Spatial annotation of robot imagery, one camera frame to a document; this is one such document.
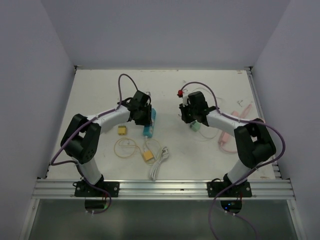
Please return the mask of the yellow plug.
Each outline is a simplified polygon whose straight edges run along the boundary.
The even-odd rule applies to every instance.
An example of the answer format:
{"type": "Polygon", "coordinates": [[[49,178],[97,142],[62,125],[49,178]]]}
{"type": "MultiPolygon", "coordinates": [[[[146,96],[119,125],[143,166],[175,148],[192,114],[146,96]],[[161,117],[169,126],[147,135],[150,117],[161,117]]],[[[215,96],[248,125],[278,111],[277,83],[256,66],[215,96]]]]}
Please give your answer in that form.
{"type": "Polygon", "coordinates": [[[148,162],[148,161],[151,161],[152,159],[154,159],[154,155],[150,150],[148,150],[148,151],[144,151],[142,153],[142,158],[145,162],[148,162]]]}

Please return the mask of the yellow plug adapter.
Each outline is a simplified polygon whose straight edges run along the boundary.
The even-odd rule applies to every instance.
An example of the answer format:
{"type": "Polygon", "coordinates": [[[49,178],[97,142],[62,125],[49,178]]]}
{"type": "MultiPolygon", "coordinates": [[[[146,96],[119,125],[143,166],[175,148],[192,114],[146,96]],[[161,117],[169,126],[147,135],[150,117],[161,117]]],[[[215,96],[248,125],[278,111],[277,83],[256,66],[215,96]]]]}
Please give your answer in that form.
{"type": "Polygon", "coordinates": [[[126,127],[125,125],[120,125],[120,126],[118,126],[118,128],[117,128],[117,134],[118,134],[119,136],[126,136],[127,133],[128,133],[128,129],[127,129],[127,127],[126,127]]]}

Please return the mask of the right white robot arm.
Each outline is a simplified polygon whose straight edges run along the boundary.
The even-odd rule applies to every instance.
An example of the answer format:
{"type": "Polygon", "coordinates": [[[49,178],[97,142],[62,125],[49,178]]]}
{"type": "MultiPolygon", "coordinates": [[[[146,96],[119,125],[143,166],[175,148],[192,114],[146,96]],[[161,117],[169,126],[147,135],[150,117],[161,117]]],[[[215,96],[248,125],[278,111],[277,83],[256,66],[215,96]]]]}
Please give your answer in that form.
{"type": "Polygon", "coordinates": [[[276,153],[276,146],[263,120],[236,118],[219,112],[216,106],[208,106],[202,92],[187,93],[179,90],[181,119],[189,124],[197,121],[207,127],[219,129],[235,138],[238,161],[223,177],[223,192],[235,196],[250,171],[269,160],[276,153]]]}

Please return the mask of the green plug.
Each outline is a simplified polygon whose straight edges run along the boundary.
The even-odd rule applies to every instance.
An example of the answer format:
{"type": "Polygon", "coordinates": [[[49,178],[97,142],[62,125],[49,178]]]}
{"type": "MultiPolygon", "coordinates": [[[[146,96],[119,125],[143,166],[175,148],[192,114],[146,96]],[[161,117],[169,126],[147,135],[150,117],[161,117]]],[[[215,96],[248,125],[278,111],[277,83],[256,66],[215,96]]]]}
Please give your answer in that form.
{"type": "Polygon", "coordinates": [[[201,124],[195,120],[189,124],[189,127],[192,131],[198,132],[201,128],[201,124]]]}

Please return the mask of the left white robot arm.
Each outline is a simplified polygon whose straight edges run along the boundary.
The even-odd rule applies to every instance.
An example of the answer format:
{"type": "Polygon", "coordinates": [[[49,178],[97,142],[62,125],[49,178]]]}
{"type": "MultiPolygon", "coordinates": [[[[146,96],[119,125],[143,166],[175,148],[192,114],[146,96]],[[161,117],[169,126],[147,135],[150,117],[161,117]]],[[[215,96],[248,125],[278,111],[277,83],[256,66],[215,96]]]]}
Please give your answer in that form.
{"type": "Polygon", "coordinates": [[[92,196],[99,196],[104,190],[103,175],[95,161],[100,135],[131,121],[138,126],[152,124],[150,95],[138,90],[133,97],[120,101],[115,109],[90,116],[76,114],[69,123],[60,146],[75,161],[92,196]]]}

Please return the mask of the pink power strip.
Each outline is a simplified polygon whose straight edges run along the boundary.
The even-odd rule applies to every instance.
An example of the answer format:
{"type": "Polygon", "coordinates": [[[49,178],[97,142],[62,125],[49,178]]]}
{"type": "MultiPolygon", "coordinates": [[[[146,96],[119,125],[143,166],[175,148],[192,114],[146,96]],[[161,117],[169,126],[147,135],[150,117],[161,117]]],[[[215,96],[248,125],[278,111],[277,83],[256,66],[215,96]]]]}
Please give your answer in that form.
{"type": "MultiPolygon", "coordinates": [[[[232,114],[233,116],[235,116],[235,117],[238,117],[238,116],[239,116],[239,113],[238,113],[237,111],[233,111],[231,114],[232,114]]],[[[219,137],[219,140],[218,140],[218,144],[219,144],[220,146],[226,144],[226,143],[228,142],[229,138],[230,138],[230,135],[229,135],[228,133],[226,133],[226,132],[223,131],[223,132],[220,134],[220,137],[219,137]]]]}

